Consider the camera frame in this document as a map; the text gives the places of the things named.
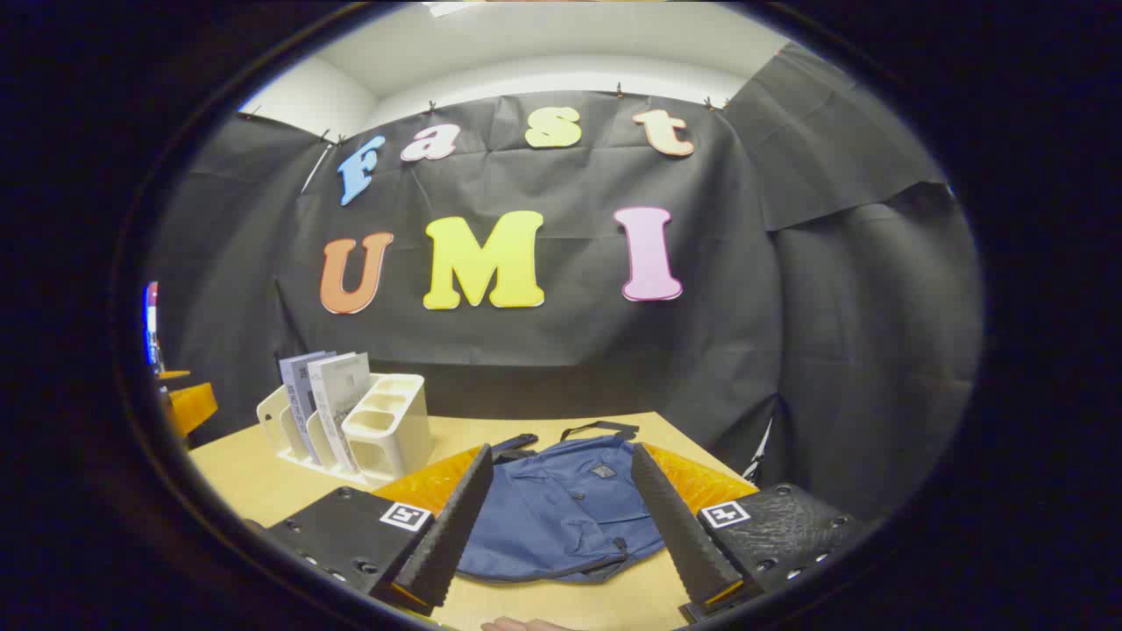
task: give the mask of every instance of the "black backdrop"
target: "black backdrop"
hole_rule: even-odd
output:
[[[545,106],[580,112],[580,141],[528,148],[526,116]],[[631,120],[647,109],[684,119],[693,155],[651,147]],[[412,136],[441,122],[461,127],[456,153],[402,164]],[[340,207],[335,170],[375,135],[386,145],[373,182]],[[898,505],[946,445],[981,345],[977,262],[945,180],[868,92],[793,45],[724,111],[523,94],[401,119],[339,147],[237,118],[169,195],[150,259],[160,338],[169,367],[214,385],[220,411],[196,442],[256,422],[279,384],[276,358],[358,350],[375,371],[424,375],[433,414],[654,409],[737,469],[774,415],[764,482],[871,518]],[[611,213],[627,205],[672,213],[679,299],[620,294],[627,248]],[[544,217],[545,303],[425,310],[425,226],[460,216],[484,239],[514,210]],[[323,246],[377,231],[394,234],[378,295],[360,313],[329,313]],[[351,252],[346,287],[362,255]]]

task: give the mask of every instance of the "book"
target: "book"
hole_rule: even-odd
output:
[[[366,353],[348,353],[312,362],[307,365],[307,375],[312,379],[312,394],[331,450],[344,469],[359,473],[342,424],[370,388],[370,363]]]
[[[288,394],[288,408],[292,409],[292,420],[296,424],[307,452],[312,456],[312,461],[320,463],[320,456],[312,445],[312,437],[307,435],[307,419],[315,411],[315,401],[312,396],[312,382],[307,377],[307,364],[316,359],[325,359],[335,354],[334,350],[327,353],[323,350],[288,357],[279,362],[280,379],[284,382],[285,392]]]

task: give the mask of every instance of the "screw hole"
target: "screw hole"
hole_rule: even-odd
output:
[[[355,569],[362,574],[378,574],[378,566],[366,559],[355,559]]]

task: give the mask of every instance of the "blue backpack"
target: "blue backpack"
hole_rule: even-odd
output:
[[[562,436],[541,454],[496,465],[459,573],[600,583],[662,549],[632,482],[627,436]]]

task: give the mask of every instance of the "white wall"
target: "white wall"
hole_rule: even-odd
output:
[[[319,58],[309,57],[263,88],[239,111],[287,122],[316,136],[353,136],[367,129],[366,121],[378,100],[366,88]]]
[[[553,55],[491,64],[458,72],[383,97],[366,119],[365,129],[436,107],[500,94],[588,90],[669,97],[696,103],[712,99],[723,107],[747,81],[719,70],[624,55]]]

